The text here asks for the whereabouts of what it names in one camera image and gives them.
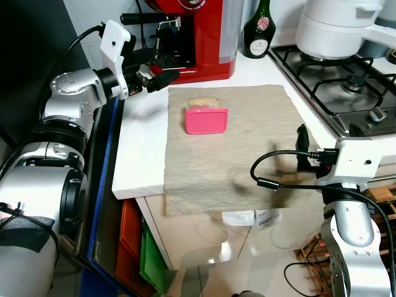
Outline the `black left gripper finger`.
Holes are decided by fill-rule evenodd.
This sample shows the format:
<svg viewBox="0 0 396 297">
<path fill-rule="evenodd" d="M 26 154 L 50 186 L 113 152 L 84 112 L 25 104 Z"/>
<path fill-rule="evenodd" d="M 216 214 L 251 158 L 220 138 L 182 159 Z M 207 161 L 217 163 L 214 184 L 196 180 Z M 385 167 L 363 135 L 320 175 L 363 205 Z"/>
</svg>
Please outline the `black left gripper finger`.
<svg viewBox="0 0 396 297">
<path fill-rule="evenodd" d="M 135 49 L 127 53 L 127 65 L 143 65 L 155 59 L 156 50 L 153 48 Z"/>
<path fill-rule="evenodd" d="M 160 74 L 155 74 L 151 79 L 146 80 L 146 90 L 148 93 L 153 93 L 163 88 L 166 88 L 171 83 L 175 82 L 180 76 L 180 71 L 176 69 L 169 69 L 161 71 Z"/>
</svg>

